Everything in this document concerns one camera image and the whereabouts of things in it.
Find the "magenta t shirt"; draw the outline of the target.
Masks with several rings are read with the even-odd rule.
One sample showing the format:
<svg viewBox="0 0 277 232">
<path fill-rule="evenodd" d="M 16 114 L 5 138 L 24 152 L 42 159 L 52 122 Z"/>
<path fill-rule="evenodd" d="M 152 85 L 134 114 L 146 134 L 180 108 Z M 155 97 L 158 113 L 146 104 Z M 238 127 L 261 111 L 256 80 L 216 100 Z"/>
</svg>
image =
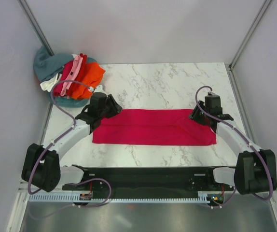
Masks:
<svg viewBox="0 0 277 232">
<path fill-rule="evenodd" d="M 94 144 L 209 146 L 216 135 L 208 127 L 189 119 L 191 109 L 124 109 L 103 119 L 93 132 Z"/>
</svg>

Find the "grey blue t shirt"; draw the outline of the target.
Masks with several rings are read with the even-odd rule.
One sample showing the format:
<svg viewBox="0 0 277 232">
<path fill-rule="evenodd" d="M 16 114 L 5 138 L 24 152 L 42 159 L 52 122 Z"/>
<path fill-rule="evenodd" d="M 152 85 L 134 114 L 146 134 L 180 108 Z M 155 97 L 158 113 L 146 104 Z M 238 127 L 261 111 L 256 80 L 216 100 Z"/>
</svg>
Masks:
<svg viewBox="0 0 277 232">
<path fill-rule="evenodd" d="M 51 56 L 47 49 L 42 46 L 35 55 L 33 69 L 40 83 L 52 79 L 58 72 L 62 71 L 64 65 L 73 61 L 73 55 L 58 53 Z"/>
</svg>

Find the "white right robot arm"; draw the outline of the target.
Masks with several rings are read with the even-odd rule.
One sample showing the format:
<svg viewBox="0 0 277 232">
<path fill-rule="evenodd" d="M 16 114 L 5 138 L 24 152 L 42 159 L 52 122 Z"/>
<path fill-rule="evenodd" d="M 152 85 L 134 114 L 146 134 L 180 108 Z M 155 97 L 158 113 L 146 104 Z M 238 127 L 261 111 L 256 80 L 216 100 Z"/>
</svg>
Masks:
<svg viewBox="0 0 277 232">
<path fill-rule="evenodd" d="M 236 188 L 242 194 L 267 192 L 270 199 L 277 189 L 276 156 L 270 149 L 262 149 L 237 126 L 234 119 L 222 111 L 220 96 L 209 92 L 204 101 L 196 101 L 190 119 L 208 126 L 221 137 L 237 157 L 235 167 L 217 167 L 205 178 L 206 187 L 217 190 L 222 184 Z"/>
</svg>

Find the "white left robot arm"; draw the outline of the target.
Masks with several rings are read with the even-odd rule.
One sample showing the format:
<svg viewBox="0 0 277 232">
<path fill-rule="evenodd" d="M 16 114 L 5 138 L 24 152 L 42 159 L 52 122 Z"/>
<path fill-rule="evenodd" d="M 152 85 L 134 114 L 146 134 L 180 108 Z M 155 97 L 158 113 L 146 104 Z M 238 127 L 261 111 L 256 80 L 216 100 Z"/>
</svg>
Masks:
<svg viewBox="0 0 277 232">
<path fill-rule="evenodd" d="M 90 178 L 78 165 L 60 166 L 60 159 L 80 140 L 91 135 L 105 118 L 111 118 L 122 111 L 122 107 L 109 94 L 97 92 L 90 102 L 74 117 L 73 124 L 49 143 L 31 144 L 26 153 L 21 177 L 28 183 L 28 193 L 40 190 L 51 192 L 58 185 L 74 185 L 85 190 Z"/>
</svg>

